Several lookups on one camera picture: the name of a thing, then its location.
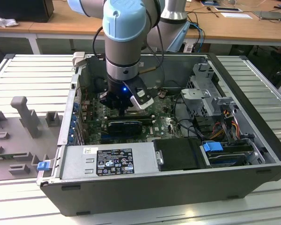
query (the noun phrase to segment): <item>red wire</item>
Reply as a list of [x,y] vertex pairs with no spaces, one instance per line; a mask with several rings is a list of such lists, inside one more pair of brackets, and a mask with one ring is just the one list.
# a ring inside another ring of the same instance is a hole
[[214,135],[214,129],[215,129],[215,126],[216,125],[219,125],[219,124],[221,124],[220,122],[217,122],[215,125],[214,125],[214,127],[213,127],[213,129],[212,129],[212,134]]

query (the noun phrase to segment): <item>paper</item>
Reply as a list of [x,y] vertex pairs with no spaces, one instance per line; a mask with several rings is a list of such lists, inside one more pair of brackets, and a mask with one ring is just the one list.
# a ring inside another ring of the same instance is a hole
[[14,19],[3,19],[0,18],[0,27],[11,27],[19,25],[16,20]]
[[224,17],[228,18],[240,18],[240,19],[253,19],[248,14],[242,13],[221,13]]

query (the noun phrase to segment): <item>blue drive latch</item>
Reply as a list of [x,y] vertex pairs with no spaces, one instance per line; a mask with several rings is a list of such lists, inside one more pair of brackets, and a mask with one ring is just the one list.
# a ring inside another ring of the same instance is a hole
[[207,143],[203,144],[203,148],[204,148],[205,152],[224,151],[221,143],[219,143],[219,142],[207,142]]

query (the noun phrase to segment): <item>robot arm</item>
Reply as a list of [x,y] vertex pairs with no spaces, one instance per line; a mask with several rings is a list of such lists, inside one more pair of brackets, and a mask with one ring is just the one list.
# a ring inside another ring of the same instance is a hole
[[103,18],[108,91],[100,102],[119,109],[121,115],[128,107],[142,110],[153,104],[139,77],[141,50],[146,45],[161,49],[160,39],[164,50],[179,50],[189,28],[186,0],[68,0],[68,3],[80,14]]

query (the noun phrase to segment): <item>blue plastic clip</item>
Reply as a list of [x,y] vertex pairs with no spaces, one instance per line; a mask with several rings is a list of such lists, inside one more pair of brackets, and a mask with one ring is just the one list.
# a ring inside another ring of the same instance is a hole
[[49,166],[50,166],[50,162],[39,162],[37,165],[37,170],[38,171],[48,171],[48,170],[50,170]]
[[219,142],[207,142],[203,144],[205,152],[207,151],[223,151],[223,147]]

